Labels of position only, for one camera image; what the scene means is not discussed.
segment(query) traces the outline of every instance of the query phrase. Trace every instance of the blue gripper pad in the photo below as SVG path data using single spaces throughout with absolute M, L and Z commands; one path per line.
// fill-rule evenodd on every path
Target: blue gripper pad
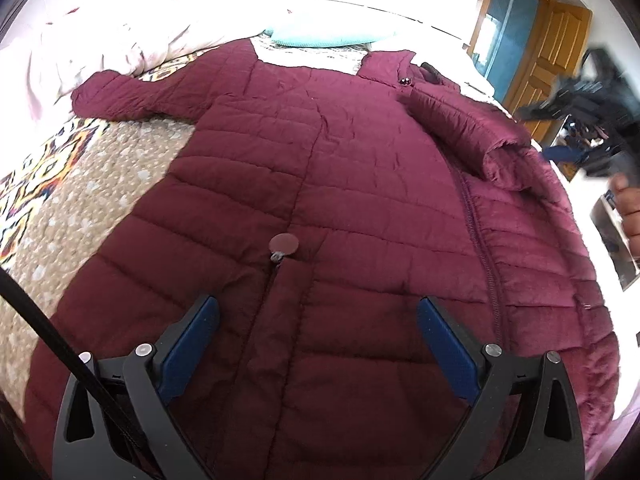
M 418 303 L 418 328 L 456 396 L 473 405 L 480 394 L 476 364 L 427 298 Z
M 156 390 L 165 406 L 184 393 L 219 324 L 218 302 L 209 296 L 162 362 Z

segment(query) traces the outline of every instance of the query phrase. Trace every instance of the door frame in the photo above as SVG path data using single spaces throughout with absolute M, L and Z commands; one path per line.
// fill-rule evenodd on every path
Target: door frame
M 551 11 L 552 2 L 555 0 L 540 0 L 540 5 L 538 6 L 538 11 L 536 12 L 536 17 L 533 22 L 533 26 L 531 28 L 531 33 L 529 34 L 529 39 L 527 40 L 526 47 L 524 49 L 524 53 L 522 54 L 522 59 L 520 60 L 520 64 L 518 65 L 518 69 L 516 70 L 515 75 L 513 76 L 513 80 L 511 81 L 511 85 L 509 86 L 509 90 L 505 95 L 504 102 L 502 105 L 509 111 L 513 113 L 514 110 L 511 110 L 511 105 L 513 105 L 514 97 L 520 87 L 521 83 L 524 81 L 524 78 L 527 76 L 527 70 L 532 68 L 532 64 L 536 62 L 537 59 L 537 47 L 540 44 L 540 41 L 543 40 L 542 36 L 546 33 L 549 13 Z M 478 21 L 476 22 L 476 28 L 474 29 L 474 33 L 471 36 L 471 40 L 469 41 L 469 48 L 467 49 L 467 53 L 469 56 L 472 56 L 474 50 L 476 49 L 476 43 L 478 42 L 478 37 L 480 36 L 480 29 L 482 27 L 482 22 L 486 17 L 487 12 L 489 11 L 489 5 L 491 0 L 483 0 L 482 6 L 480 7 L 480 14 L 478 15 Z

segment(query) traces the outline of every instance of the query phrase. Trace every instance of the beige blanket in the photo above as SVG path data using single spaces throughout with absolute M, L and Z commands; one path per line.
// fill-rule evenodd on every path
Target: beige blanket
M 136 200 L 160 180 L 193 126 L 173 120 L 112 124 L 29 225 L 12 276 L 47 316 L 76 271 Z M 0 304 L 0 389 L 24 417 L 35 332 Z

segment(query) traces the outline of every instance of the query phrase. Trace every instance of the zipper pull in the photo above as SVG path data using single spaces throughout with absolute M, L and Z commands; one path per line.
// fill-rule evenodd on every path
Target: zipper pull
M 269 241 L 269 250 L 271 251 L 271 261 L 279 265 L 285 256 L 291 256 L 298 250 L 300 241 L 296 235 L 291 233 L 280 233 L 275 235 Z

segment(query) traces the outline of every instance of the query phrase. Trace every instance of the white comforter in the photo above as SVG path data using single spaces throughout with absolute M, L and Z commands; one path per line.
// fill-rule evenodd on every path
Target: white comforter
M 0 176 L 72 117 L 71 92 L 100 70 L 139 75 L 269 25 L 246 0 L 91 0 L 0 50 Z

